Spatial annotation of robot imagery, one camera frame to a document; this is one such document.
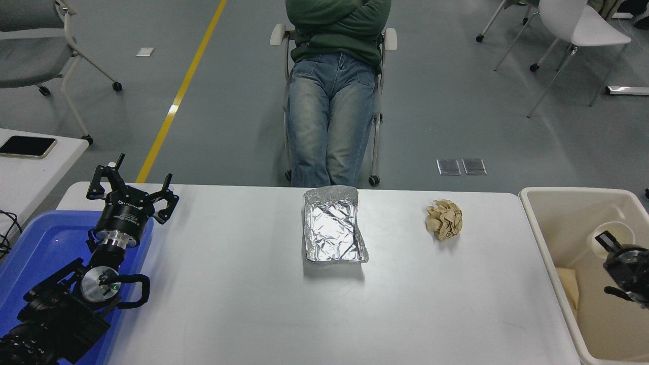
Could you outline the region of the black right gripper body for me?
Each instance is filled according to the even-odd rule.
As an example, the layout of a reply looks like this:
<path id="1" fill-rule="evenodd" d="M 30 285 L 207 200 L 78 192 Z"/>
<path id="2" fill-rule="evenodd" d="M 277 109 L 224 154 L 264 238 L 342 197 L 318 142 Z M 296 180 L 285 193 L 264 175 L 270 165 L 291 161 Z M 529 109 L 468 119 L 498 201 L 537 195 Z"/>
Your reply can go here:
<path id="1" fill-rule="evenodd" d="M 608 255 L 603 268 L 618 285 L 647 285 L 647 248 L 623 246 Z"/>

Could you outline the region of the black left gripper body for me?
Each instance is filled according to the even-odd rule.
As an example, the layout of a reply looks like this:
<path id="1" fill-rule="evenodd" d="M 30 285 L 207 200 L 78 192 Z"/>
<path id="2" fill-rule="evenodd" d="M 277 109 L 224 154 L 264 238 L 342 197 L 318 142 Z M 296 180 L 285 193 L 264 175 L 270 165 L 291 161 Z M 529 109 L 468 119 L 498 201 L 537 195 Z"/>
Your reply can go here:
<path id="1" fill-rule="evenodd" d="M 95 238 L 105 238 L 111 231 L 141 238 L 154 213 L 153 202 L 147 197 L 130 198 L 105 196 L 105 206 L 94 228 Z"/>

